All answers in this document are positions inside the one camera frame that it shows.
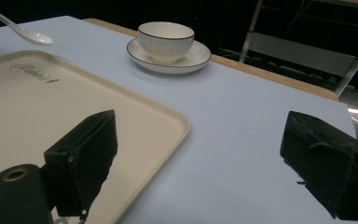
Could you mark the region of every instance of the white tablecloth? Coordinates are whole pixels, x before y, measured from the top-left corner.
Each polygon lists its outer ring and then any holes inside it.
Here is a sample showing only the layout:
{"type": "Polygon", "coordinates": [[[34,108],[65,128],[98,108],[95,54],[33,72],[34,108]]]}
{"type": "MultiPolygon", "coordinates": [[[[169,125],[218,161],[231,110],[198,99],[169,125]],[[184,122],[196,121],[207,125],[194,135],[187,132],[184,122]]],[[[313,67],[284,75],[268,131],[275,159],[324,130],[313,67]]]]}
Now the white tablecloth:
{"type": "Polygon", "coordinates": [[[185,142],[120,222],[343,223],[296,183],[298,175],[279,151],[290,110],[355,136],[346,105],[217,63],[186,75],[147,71],[127,53],[131,36],[71,17],[24,26],[55,43],[35,46],[1,27],[0,56],[43,50],[171,106],[190,120],[185,142]]]}

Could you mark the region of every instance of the tray rim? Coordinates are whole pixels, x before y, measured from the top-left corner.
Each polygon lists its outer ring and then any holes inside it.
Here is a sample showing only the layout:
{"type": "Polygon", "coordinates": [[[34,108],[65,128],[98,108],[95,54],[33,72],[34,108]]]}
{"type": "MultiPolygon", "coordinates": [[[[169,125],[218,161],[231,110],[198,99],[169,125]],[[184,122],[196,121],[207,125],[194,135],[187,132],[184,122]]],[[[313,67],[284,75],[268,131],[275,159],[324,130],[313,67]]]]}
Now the tray rim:
{"type": "Polygon", "coordinates": [[[65,68],[70,68],[73,72],[78,73],[82,77],[89,78],[91,81],[96,82],[99,85],[103,85],[104,87],[108,89],[114,88],[115,90],[119,91],[120,93],[126,95],[127,93],[130,93],[130,98],[140,101],[140,100],[146,100],[149,104],[152,104],[154,108],[156,108],[159,111],[164,111],[164,114],[167,114],[167,112],[170,113],[169,117],[176,119],[176,121],[179,121],[182,125],[184,125],[184,129],[180,137],[177,139],[176,142],[172,142],[171,148],[169,148],[166,151],[166,154],[160,160],[158,163],[156,163],[156,168],[151,171],[151,173],[148,174],[147,178],[143,180],[143,182],[138,186],[136,191],[132,193],[130,198],[127,200],[126,203],[123,203],[117,212],[110,218],[109,223],[117,223],[121,217],[125,214],[125,212],[131,207],[131,205],[134,203],[136,198],[139,197],[139,195],[142,193],[142,191],[145,189],[145,187],[149,184],[149,182],[154,178],[154,176],[158,173],[158,171],[167,163],[169,158],[172,156],[172,154],[176,151],[176,149],[184,142],[184,140],[188,137],[188,134],[191,129],[191,125],[189,122],[189,119],[186,115],[179,112],[178,110],[165,105],[163,103],[160,103],[148,96],[142,95],[138,91],[131,90],[127,87],[124,87],[120,84],[117,84],[115,81],[109,80],[105,77],[101,77],[95,73],[92,73],[91,71],[81,68],[73,63],[70,63],[66,61],[65,59],[61,58],[60,56],[55,56],[52,54],[49,54],[42,50],[21,50],[21,51],[15,51],[8,54],[0,55],[0,63],[4,63],[10,60],[15,60],[20,57],[39,57],[41,60],[48,60],[49,62],[54,63],[60,63],[65,66],[65,68]]]}

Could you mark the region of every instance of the white saucer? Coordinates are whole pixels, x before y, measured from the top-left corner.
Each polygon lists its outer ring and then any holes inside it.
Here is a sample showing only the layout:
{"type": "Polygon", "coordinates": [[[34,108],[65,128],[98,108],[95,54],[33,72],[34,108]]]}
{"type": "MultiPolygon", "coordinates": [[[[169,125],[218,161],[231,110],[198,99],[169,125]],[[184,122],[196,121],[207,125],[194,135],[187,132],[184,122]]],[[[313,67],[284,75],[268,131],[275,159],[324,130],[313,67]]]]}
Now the white saucer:
{"type": "Polygon", "coordinates": [[[127,52],[132,59],[142,67],[165,74],[183,74],[202,68],[210,59],[211,51],[198,41],[194,41],[188,54],[176,63],[156,63],[144,52],[137,38],[127,45],[127,52]]]}

